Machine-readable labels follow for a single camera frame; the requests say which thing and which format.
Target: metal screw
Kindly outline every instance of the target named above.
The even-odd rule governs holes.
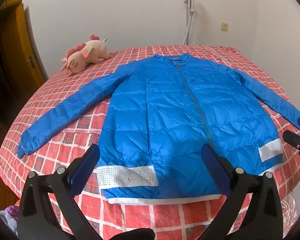
[[[28,177],[33,178],[36,175],[34,171],[29,172]]]
[[[244,173],[244,169],[241,168],[241,167],[237,167],[237,168],[235,168],[235,172],[238,173],[238,174],[243,174]]]
[[[65,167],[60,167],[60,168],[57,169],[57,173],[58,173],[58,174],[62,174],[62,173],[64,173],[65,171],[66,171],[66,168],[65,168]]]
[[[267,176],[267,178],[271,179],[271,178],[272,178],[272,173],[269,172],[269,171],[267,171],[267,172],[266,172],[266,176]]]

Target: gray zipper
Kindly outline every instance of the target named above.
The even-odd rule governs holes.
[[[183,80],[183,82],[184,82],[184,84],[185,84],[185,86],[186,86],[186,88],[187,88],[189,94],[190,94],[191,97],[192,97],[192,100],[193,100],[194,104],[196,105],[196,107],[197,107],[197,109],[198,109],[198,111],[199,111],[199,113],[200,113],[200,115],[201,115],[201,117],[202,117],[202,121],[203,121],[204,127],[205,127],[206,132],[207,132],[208,137],[209,137],[209,144],[213,147],[213,145],[212,145],[212,136],[211,136],[210,130],[209,130],[209,128],[208,128],[206,116],[205,116],[204,112],[202,111],[202,109],[201,109],[201,107],[200,107],[200,105],[199,105],[199,102],[198,102],[197,98],[194,96],[194,94],[193,94],[192,91],[190,90],[190,88],[189,88],[189,86],[188,86],[188,82],[186,81],[186,79],[185,79],[183,73],[182,73],[181,70],[180,70],[180,65],[176,65],[176,68],[178,69],[178,71],[179,71],[179,73],[180,73],[180,76],[182,77],[182,80]]]

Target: bed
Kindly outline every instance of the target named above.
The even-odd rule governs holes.
[[[49,109],[76,92],[91,80],[112,73],[118,66],[134,60],[151,57],[154,54],[179,55],[189,53],[194,57],[210,59],[246,72],[264,85],[288,100],[283,89],[266,72],[245,58],[237,49],[211,46],[154,46],[121,50],[111,53],[111,58],[96,65],[90,65],[76,75],[57,71],[30,98],[13,122],[0,149],[0,176],[17,196],[30,171],[38,174],[53,173],[60,166],[67,167],[80,157],[92,143],[97,143],[106,116],[110,98],[90,109],[83,117],[73,122],[54,136],[41,149],[20,160],[17,157],[20,135]],[[280,114],[261,103],[276,125],[280,138],[289,129],[300,134]],[[283,163],[273,171],[283,199],[300,181],[300,156],[297,150],[283,142]],[[242,209],[231,230],[239,228],[250,202],[246,196]],[[53,209],[62,228],[70,229],[63,218],[53,194],[50,195]],[[152,228],[157,239],[196,239],[211,223],[226,200],[219,199],[180,205],[121,205],[109,204],[98,188],[97,176],[92,173],[83,192],[75,197],[83,214],[93,228],[109,239],[122,231],[134,228]]]

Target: pink unicorn plush toy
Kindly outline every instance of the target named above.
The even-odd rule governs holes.
[[[110,58],[105,41],[100,41],[98,36],[90,35],[90,41],[69,49],[66,57],[61,60],[63,67],[61,70],[70,70],[77,74],[85,70],[88,63],[99,63]]]

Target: jacket's left sleeve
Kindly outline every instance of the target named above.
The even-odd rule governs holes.
[[[114,73],[92,80],[46,112],[22,133],[18,157],[22,158],[25,154],[29,155],[40,149],[54,135],[82,116],[93,104],[111,95],[137,67],[137,61],[122,65]]]
[[[216,70],[224,73],[232,79],[239,81],[247,90],[249,90],[255,97],[260,99],[263,103],[268,105],[277,113],[281,114],[290,123],[300,130],[298,125],[298,118],[300,117],[300,111],[296,109],[291,103],[280,97],[277,93],[266,87],[258,80],[249,76],[248,74],[241,72],[237,69],[232,69],[228,66],[210,62],[211,66]]]

